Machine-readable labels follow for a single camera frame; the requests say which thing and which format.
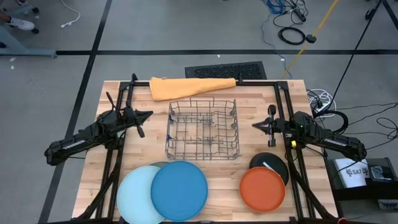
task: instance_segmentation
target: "person's foot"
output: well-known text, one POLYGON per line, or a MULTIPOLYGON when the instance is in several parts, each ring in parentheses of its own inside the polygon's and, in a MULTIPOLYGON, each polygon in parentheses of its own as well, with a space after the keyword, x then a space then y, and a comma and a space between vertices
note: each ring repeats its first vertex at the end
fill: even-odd
POLYGON ((19 6, 25 6, 28 4, 26 0, 15 0, 19 6))
POLYGON ((21 30, 32 30, 35 27, 35 24, 33 22, 17 19, 14 17, 12 17, 10 22, 8 22, 7 24, 21 30))

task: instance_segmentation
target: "metal stand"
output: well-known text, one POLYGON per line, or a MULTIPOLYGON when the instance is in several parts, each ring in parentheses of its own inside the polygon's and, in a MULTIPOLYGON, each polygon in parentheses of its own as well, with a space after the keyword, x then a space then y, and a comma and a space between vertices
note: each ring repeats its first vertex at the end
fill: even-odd
MULTIPOLYGON (((7 14, 12 17, 16 17, 19 14, 27 14, 28 11, 32 10, 34 13, 39 13, 39 9, 28 4, 26 6, 19 7, 15 10, 6 10, 7 14)), ((37 34, 39 30, 34 28, 32 32, 37 34)), ((0 55, 35 55, 35 56, 50 56, 52 58, 57 57, 55 50, 50 49, 35 49, 28 48, 13 37, 6 28, 0 26, 0 55)))

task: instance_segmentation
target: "blue plate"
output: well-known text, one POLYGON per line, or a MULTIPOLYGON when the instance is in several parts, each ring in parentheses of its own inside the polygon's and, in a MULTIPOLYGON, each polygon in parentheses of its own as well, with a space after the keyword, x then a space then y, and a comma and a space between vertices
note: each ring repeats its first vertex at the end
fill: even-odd
POLYGON ((205 175, 185 161, 171 162, 156 174, 150 191, 156 210, 173 222, 189 220, 206 204, 208 187, 205 175))
POLYGON ((128 223, 158 224, 164 218, 150 199, 152 181, 160 170, 156 166, 142 166, 131 171, 122 181, 117 202, 120 215, 128 223))

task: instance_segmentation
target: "white cable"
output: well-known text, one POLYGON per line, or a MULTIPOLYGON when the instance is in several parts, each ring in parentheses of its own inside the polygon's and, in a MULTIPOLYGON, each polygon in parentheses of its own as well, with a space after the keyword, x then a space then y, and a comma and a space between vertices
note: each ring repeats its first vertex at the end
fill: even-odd
POLYGON ((76 22, 77 20, 79 20, 79 18, 80 18, 80 12, 78 12, 77 10, 72 9, 71 7, 67 6, 67 5, 64 3, 63 0, 60 0, 60 1, 62 2, 62 4, 63 4, 66 8, 68 8, 69 10, 72 10, 73 12, 75 12, 75 13, 78 14, 78 17, 77 17, 75 20, 70 21, 70 22, 67 22, 66 24, 62 24, 62 25, 61 25, 61 28, 64 28, 66 25, 70 26, 70 25, 72 25, 74 22, 76 22))
MULTIPOLYGON (((314 92, 314 93, 317 94, 317 95, 318 95, 318 93, 317 93, 318 91, 321 92, 320 95, 318 95, 320 101, 322 101, 322 100, 327 100, 326 102, 321 102, 321 103, 323 104, 323 106, 320 108, 319 111, 322 111, 324 108, 326 108, 326 107, 331 103, 331 99, 333 99, 333 96, 332 96, 331 94, 329 94, 326 90, 313 89, 313 90, 311 90, 311 91, 314 92)), ((311 105, 311 103, 312 103, 314 100, 316 100, 316 96, 308 97, 308 102, 310 103, 310 105, 311 105)), ((337 105, 336 105, 336 101, 335 101, 335 100, 333 100, 333 105, 335 106, 335 107, 333 108, 333 110, 336 111, 336 110, 337 110, 337 105)), ((333 117, 334 115, 335 115, 335 114, 325 115, 325 116, 319 116, 319 118, 331 118, 331 117, 333 117)))

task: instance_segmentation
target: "orange plate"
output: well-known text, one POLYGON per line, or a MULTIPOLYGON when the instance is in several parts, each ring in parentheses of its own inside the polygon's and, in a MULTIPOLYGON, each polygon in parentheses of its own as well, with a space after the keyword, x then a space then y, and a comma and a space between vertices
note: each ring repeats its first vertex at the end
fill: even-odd
POLYGON ((243 202, 257 212, 271 212, 285 198, 285 184, 277 172, 254 167, 244 173, 239 185, 243 202))

